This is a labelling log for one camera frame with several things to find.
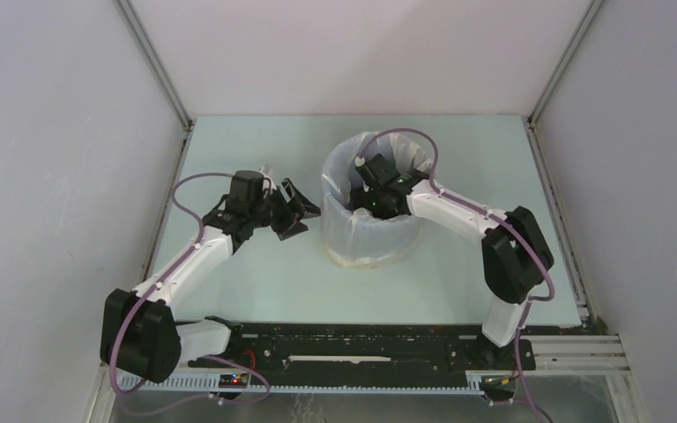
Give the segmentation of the translucent yellowish trash bag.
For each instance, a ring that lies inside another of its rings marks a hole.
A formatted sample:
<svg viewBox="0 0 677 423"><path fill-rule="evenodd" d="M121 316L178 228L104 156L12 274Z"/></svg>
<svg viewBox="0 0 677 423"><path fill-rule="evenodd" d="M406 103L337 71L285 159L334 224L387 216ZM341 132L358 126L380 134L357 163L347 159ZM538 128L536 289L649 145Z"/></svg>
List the translucent yellowish trash bag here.
<svg viewBox="0 0 677 423"><path fill-rule="evenodd" d="M377 219L354 206L350 191L362 186L355 157L375 135L362 132L337 145L327 156L322 173L321 235L326 254L347 268L375 268L392 263L411 251L423 223L411 216Z"/></svg>

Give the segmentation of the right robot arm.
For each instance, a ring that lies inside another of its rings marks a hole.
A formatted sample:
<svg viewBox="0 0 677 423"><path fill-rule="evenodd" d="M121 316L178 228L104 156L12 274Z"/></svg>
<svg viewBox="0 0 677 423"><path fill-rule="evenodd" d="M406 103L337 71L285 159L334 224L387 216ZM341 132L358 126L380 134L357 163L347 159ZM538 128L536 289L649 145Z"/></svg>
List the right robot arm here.
<svg viewBox="0 0 677 423"><path fill-rule="evenodd" d="M554 298L548 274L554 256L533 213L523 206L513 211L487 208L443 190L419 169L400 173L381 154L358 158L354 165L361 186L350 192L352 205L377 219L426 219L480 244L492 299L477 354L486 367L502 367L513 355L511 342L524 326L534 289L546 283L545 299Z"/></svg>

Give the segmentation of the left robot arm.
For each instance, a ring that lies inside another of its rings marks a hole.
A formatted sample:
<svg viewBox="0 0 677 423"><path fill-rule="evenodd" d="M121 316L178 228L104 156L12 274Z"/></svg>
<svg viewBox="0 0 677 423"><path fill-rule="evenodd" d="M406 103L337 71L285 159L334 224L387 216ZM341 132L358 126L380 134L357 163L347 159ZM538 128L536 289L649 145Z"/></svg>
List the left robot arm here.
<svg viewBox="0 0 677 423"><path fill-rule="evenodd" d="M287 178L276 183L265 171L252 170L226 178L228 192L204 216L173 197L173 205L196 221L194 236L159 272L106 298L100 359L113 373L160 383L179 364L207 355L222 367L242 359L243 343L232 336L232 324L214 317L179 323L178 308L257 229L269 228L284 241L306 232L306 220L320 216L321 209Z"/></svg>

